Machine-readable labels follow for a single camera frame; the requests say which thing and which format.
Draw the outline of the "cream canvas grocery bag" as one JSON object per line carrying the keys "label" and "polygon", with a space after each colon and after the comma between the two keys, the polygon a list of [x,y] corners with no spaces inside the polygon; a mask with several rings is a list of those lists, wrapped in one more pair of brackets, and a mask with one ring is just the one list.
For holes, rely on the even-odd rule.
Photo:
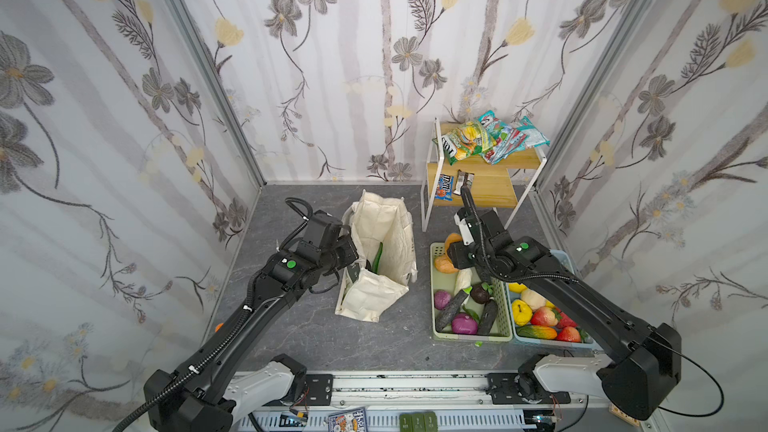
{"label": "cream canvas grocery bag", "polygon": [[364,191],[343,224],[358,258],[344,272],[335,314],[377,323],[418,278],[412,215],[403,199]]}

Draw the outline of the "beige pear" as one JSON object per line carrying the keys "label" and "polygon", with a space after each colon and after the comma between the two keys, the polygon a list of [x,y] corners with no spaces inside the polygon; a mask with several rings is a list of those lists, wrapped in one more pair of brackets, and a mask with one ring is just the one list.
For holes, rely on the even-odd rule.
{"label": "beige pear", "polygon": [[530,288],[523,290],[520,293],[520,299],[526,303],[532,311],[537,311],[547,305],[547,299]]}

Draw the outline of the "purple onion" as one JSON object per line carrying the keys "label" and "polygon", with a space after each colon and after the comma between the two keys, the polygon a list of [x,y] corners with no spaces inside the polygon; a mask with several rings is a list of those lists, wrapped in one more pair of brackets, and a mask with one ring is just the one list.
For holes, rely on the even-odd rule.
{"label": "purple onion", "polygon": [[450,292],[437,290],[433,294],[433,306],[436,310],[442,311],[451,302],[453,296]]}

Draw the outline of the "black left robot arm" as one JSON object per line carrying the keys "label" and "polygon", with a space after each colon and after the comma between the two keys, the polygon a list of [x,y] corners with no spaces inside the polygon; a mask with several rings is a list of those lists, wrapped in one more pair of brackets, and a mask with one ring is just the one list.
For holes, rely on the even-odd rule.
{"label": "black left robot arm", "polygon": [[225,392],[260,336],[325,275],[339,275],[359,258],[351,231],[319,210],[303,218],[248,282],[239,308],[172,372],[155,371],[145,403],[115,427],[125,431],[143,415],[157,431],[227,431],[237,400]]}

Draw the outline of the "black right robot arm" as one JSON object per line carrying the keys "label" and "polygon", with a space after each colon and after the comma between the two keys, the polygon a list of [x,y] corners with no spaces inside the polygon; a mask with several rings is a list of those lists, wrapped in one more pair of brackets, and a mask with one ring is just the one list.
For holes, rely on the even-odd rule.
{"label": "black right robot arm", "polygon": [[494,211],[480,215],[465,206],[455,222],[465,242],[449,246],[454,264],[474,267],[484,279],[522,283],[553,302],[610,358],[597,371],[607,398],[635,419],[650,418],[681,380],[680,334],[666,323],[653,326],[621,309],[534,238],[512,238]]}

